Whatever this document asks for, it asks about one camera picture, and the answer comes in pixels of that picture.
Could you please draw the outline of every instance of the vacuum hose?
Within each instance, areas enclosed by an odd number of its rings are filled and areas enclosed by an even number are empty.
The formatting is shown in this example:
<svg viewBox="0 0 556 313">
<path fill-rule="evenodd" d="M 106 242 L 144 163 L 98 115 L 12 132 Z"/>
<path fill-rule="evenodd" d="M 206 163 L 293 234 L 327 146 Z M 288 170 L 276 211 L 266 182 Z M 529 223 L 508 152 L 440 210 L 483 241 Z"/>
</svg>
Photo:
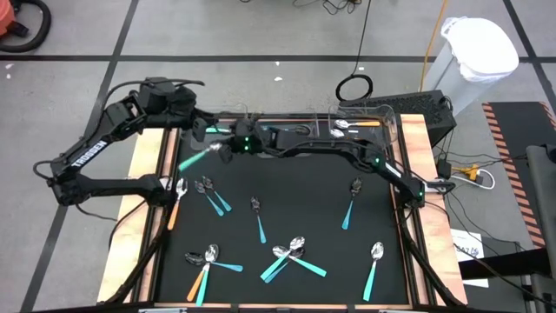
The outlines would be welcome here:
<svg viewBox="0 0 556 313">
<path fill-rule="evenodd" d="M 36 33 L 36 36 L 31 39 L 29 42 L 20 44 L 20 45 L 6 45 L 0 43 L 0 51 L 9 52 L 9 53 L 21 53 L 27 52 L 33 49 L 38 48 L 46 39 L 46 36 L 49 34 L 50 24 L 52 23 L 52 15 L 50 14 L 49 7 L 44 4 L 41 0 L 18 0 L 19 3 L 28 3 L 36 5 L 42 12 L 43 12 L 43 22 L 41 23 L 41 28 Z M 9 0 L 0 0 L 0 26 L 5 21 L 10 21 L 10 24 L 5 27 L 7 30 L 6 33 L 10 33 L 12 30 L 19 28 L 20 31 L 23 33 L 26 32 L 24 26 L 19 24 L 14 20 L 14 13 L 13 8 L 11 7 Z M 0 27 L 0 36 L 2 35 L 2 27 Z"/>
</svg>

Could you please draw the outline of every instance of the yellow cable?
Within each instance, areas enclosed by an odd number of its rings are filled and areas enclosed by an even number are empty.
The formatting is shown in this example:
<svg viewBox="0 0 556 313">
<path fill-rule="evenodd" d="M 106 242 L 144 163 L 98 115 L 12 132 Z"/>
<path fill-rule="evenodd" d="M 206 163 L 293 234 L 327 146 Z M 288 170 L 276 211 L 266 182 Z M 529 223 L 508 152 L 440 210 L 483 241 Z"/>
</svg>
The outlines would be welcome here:
<svg viewBox="0 0 556 313">
<path fill-rule="evenodd" d="M 419 92 L 423 91 L 423 82 L 425 81 L 425 70 L 427 69 L 427 60 L 428 55 L 433 48 L 434 39 L 436 38 L 436 32 L 438 31 L 438 27 L 440 26 L 440 20 L 444 15 L 444 9 L 448 4 L 448 0 L 444 0 L 442 3 L 442 8 L 440 8 L 440 14 L 438 15 L 438 19 L 436 20 L 436 25 L 434 26 L 433 35 L 431 36 L 431 41 L 428 43 L 427 53 L 425 53 L 425 62 L 423 63 L 423 71 L 420 73 L 420 85 L 419 85 Z"/>
</svg>

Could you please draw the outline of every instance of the black table surface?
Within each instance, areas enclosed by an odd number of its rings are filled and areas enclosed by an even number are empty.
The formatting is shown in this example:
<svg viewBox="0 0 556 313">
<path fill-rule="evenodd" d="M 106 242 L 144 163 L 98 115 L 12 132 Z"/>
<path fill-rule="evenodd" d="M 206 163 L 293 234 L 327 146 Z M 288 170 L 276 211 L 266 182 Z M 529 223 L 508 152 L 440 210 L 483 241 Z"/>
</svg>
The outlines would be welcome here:
<svg viewBox="0 0 556 313">
<path fill-rule="evenodd" d="M 196 152 L 191 147 L 191 142 L 181 140 L 178 163 Z M 189 191 L 162 253 L 155 301 L 186 302 L 201 267 L 187 263 L 185 253 L 204 253 L 216 243 L 221 250 L 217 262 L 240 264 L 244 270 L 211 266 L 205 303 L 408 304 L 392 198 L 381 177 L 362 174 L 339 156 L 325 155 L 286 159 L 243 155 L 223 164 L 210 154 L 183 175 Z M 194 181 L 202 176 L 213 179 L 231 212 L 218 216 L 209 200 L 195 191 Z M 354 200 L 349 229 L 343 230 L 349 186 L 358 176 L 363 188 Z M 208 195 L 220 204 L 212 191 Z M 261 201 L 265 244 L 250 209 L 251 196 Z M 326 270 L 326 277 L 290 263 L 271 283 L 264 283 L 260 275 L 276 259 L 272 248 L 288 246 L 296 236 L 306 239 L 303 259 Z M 364 302 L 373 263 L 370 248 L 378 241 L 384 243 L 384 257 L 377 264 L 370 302 Z"/>
</svg>

